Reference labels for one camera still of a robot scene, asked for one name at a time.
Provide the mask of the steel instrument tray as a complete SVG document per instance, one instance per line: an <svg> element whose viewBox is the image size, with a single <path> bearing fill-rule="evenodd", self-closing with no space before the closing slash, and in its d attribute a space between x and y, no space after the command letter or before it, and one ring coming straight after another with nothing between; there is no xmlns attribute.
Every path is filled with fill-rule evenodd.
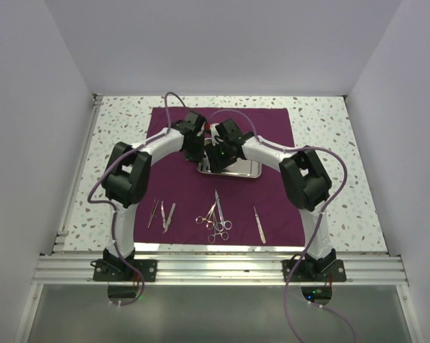
<svg viewBox="0 0 430 343"><path fill-rule="evenodd" d="M204 158L198 163L196 170L202 174L213 174L226 177L256 179L261 176L261 164L257 161L237 159L237 161L220 172L212 172L209 160Z"/></svg>

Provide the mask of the purple cloth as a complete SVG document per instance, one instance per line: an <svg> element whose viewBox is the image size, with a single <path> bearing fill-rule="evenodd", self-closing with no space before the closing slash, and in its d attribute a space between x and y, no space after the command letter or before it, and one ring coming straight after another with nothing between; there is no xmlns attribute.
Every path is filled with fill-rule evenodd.
<svg viewBox="0 0 430 343"><path fill-rule="evenodd" d="M260 245L254 206L261 220L267 246L304 244L304 230L299 210L287 198L280 173L263 166L256 179L202 174L196 164L176 152L153 164L145 197L138 205L134 222L136 243L207 244L209 230L196 224L219 193L224 218L232 222L228 245ZM147 224L155 199L159 199L155 217ZM176 208L167 233L162 234L161 203L166 214Z"/></svg>

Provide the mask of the steel hemostat forceps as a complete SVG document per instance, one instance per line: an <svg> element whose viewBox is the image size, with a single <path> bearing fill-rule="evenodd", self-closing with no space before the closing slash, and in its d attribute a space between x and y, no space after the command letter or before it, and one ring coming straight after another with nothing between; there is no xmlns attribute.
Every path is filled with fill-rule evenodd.
<svg viewBox="0 0 430 343"><path fill-rule="evenodd" d="M217 238L222 239L223 241L227 241L229 239L229 234L225 230L223 224L218 221L215 215L216 203L213 204L211 208L211 212L209 215L209 219L207 221L206 227L213 232L208 236L208 242L210 244L214 244Z"/></svg>
<svg viewBox="0 0 430 343"><path fill-rule="evenodd" d="M214 228L214 221L212 220L212 216L216 207L216 202L214 202L210 208L210 210L204 216L198 216L195 218L196 224L205 224L207 229Z"/></svg>

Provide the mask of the steel surgical scissors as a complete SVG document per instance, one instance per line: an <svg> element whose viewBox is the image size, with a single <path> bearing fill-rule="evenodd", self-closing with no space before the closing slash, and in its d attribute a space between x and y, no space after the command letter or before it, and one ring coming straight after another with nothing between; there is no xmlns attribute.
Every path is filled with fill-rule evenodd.
<svg viewBox="0 0 430 343"><path fill-rule="evenodd" d="M230 230L232 228L232 222L224 218L223 209L221 206L221 200L219 197L219 193L217 191L215 193L216 206L219 213L219 223L224 230Z"/></svg>

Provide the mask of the steel forceps tweezers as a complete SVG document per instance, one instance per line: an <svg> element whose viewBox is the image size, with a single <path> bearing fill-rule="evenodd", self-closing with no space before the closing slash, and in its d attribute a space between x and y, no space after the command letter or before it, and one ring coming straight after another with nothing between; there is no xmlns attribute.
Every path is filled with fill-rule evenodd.
<svg viewBox="0 0 430 343"><path fill-rule="evenodd" d="M151 213L150 213L150 217L149 217L149 222L148 222L148 224L147 224L147 229L149 229L149 228L150 228L151 223L152 223L152 222L153 222L153 220L154 220L154 217L155 217L155 213L156 213L156 209L157 209L157 207L158 207L158 204L159 204L159 199L155 199L155 200L154 200L154 203L153 203L153 206L152 206L152 209L151 209Z"/></svg>

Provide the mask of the curved tip steel tweezers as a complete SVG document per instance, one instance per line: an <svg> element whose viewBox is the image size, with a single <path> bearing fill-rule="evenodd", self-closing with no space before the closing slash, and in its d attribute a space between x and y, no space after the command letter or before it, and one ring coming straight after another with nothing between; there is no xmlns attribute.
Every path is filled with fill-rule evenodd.
<svg viewBox="0 0 430 343"><path fill-rule="evenodd" d="M161 203L161 218L162 218L162 225L163 225L162 234L167 233L169 226L171 224L171 220L172 220L175 208L176 208L176 203L173 203L171 205L171 209L170 209L169 213L166 214L165 209L164 209L164 203L163 202Z"/></svg>

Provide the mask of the steel scalpel handle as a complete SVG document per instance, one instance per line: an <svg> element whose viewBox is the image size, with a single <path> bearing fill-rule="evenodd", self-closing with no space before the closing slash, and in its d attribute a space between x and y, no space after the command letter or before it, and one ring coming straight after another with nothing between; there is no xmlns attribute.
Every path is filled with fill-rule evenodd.
<svg viewBox="0 0 430 343"><path fill-rule="evenodd" d="M256 209L255 206L254 206L254 216L255 216L257 228L258 228L258 231L259 231L259 236L260 236L261 243L262 244L266 244L266 237L264 235L264 230L262 228L261 220L259 218L259 214L258 214L257 209Z"/></svg>

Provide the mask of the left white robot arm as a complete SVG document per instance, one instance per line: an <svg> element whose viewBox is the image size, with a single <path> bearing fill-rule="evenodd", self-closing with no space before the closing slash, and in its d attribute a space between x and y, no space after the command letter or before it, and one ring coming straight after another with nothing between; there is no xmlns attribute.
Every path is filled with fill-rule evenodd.
<svg viewBox="0 0 430 343"><path fill-rule="evenodd" d="M178 151L201 160L206 123L204 116L190 111L143 143L119 142L114 146L101 183L107 199L116 206L112 243L104 249L103 260L118 280L130 279L135 271L134 222L137 206L148 189L151 167Z"/></svg>

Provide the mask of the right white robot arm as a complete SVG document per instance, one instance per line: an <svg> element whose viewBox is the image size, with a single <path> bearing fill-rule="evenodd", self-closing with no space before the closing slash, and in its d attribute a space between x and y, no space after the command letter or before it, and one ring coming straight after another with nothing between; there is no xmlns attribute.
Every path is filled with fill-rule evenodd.
<svg viewBox="0 0 430 343"><path fill-rule="evenodd" d="M336 252L323 211L332 183L316 151L304 147L291 152L289 146L273 143L252 131L243 133L232 119L208 126L206 133L211 137L205 152L212 172L243 159L280 173L287 198L300 212L307 248L296 271L316 281L323 279L336 261Z"/></svg>

